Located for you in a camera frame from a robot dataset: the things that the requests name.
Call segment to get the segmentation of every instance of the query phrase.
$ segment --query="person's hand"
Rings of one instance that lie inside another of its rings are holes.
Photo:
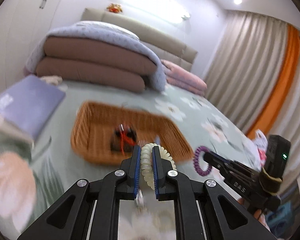
[[[238,199],[239,204],[243,205],[244,199],[243,198],[239,198]],[[266,223],[266,218],[265,215],[262,214],[262,211],[259,209],[257,210],[254,214],[253,214],[254,218],[257,219],[261,224],[263,224],[269,231],[270,228]]]

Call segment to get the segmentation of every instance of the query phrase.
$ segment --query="bed sheet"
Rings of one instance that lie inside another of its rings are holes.
[[[244,134],[206,99],[186,90],[166,86],[158,93],[147,89],[142,94],[81,82],[64,82],[66,97],[40,134],[34,149],[0,133],[0,231],[15,240],[36,218],[78,179],[102,179],[118,167],[86,162],[70,146],[70,134],[76,112],[86,100],[164,114],[179,127],[195,150],[204,145],[222,157],[249,165],[242,142]],[[202,169],[206,164],[200,159]],[[176,163],[190,179],[204,182],[216,179],[234,197],[217,172],[201,177],[192,160]],[[142,186],[151,209],[173,210],[172,203],[157,203],[151,189]],[[134,204],[120,204],[120,216],[129,219]]]

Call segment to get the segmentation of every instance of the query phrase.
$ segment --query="brown blanket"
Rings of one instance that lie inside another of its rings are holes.
[[[39,62],[37,76],[61,76],[63,79],[97,83],[142,92],[145,83],[140,75],[90,62],[45,57]]]
[[[43,49],[48,57],[88,61],[139,75],[151,75],[157,70],[146,56],[102,41],[48,37]]]

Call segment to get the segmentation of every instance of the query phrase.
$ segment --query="pink pillow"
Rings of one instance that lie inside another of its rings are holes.
[[[185,69],[168,60],[162,59],[161,62],[168,68],[163,68],[167,76],[182,81],[183,83],[188,84],[196,88],[197,90],[205,91],[207,89],[207,85],[205,84],[205,82],[203,82],[203,80],[201,80],[196,75],[186,71]]]
[[[204,91],[202,90],[198,90],[196,89],[195,87],[193,86],[190,86],[180,80],[177,80],[175,78],[172,78],[172,77],[169,77],[167,76],[167,82],[171,85],[174,85],[174,86],[177,86],[177,87],[180,87],[180,88],[183,88],[185,90],[188,90],[196,95],[199,95],[199,96],[204,96]]]

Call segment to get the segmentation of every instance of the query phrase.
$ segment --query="orange wicker basket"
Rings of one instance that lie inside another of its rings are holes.
[[[122,123],[137,132],[137,141],[153,142],[158,135],[161,146],[176,162],[193,156],[188,142],[167,117],[91,101],[80,107],[71,133],[71,147],[88,162],[118,165],[130,157],[110,149],[114,128]]]

